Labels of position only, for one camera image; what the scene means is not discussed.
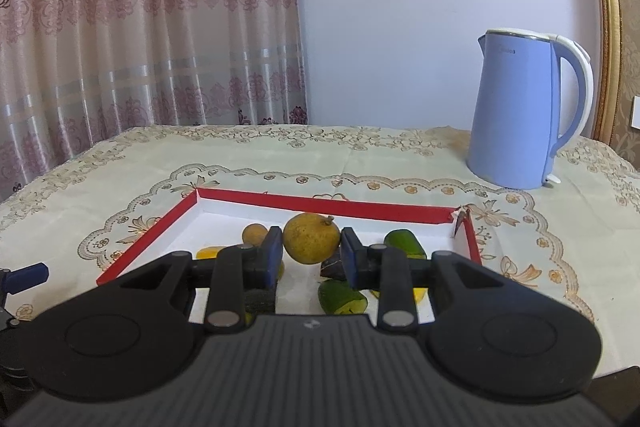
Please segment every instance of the kettle handle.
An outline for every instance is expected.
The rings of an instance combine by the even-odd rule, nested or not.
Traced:
[[[565,58],[578,76],[578,107],[569,128],[551,146],[550,155],[555,156],[558,150],[564,147],[572,137],[580,134],[587,124],[593,103],[593,70],[591,70],[589,55],[577,42],[561,35],[549,35],[549,38],[552,39],[556,55]]]

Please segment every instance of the patterned wallpaper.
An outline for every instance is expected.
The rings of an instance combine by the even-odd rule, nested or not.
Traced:
[[[640,168],[640,130],[630,126],[632,100],[640,95],[640,0],[620,0],[622,12],[622,85],[611,147]]]

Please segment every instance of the kettle spout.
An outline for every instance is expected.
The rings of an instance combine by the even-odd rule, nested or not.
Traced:
[[[478,44],[480,44],[480,49],[482,50],[483,57],[484,57],[484,38],[485,37],[486,37],[486,34],[484,34],[482,37],[478,39]]]

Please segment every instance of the ribbed black surface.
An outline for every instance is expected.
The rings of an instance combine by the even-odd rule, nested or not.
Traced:
[[[164,387],[117,403],[41,393],[8,427],[612,426],[581,396],[514,406],[442,378],[414,340],[375,331],[366,316],[260,316],[211,337]]]

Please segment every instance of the kettle lid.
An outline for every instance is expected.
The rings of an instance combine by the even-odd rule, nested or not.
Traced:
[[[532,32],[529,30],[519,30],[517,28],[493,28],[486,31],[488,34],[508,35],[511,37],[523,37],[536,41],[552,42],[555,39],[546,33]]]

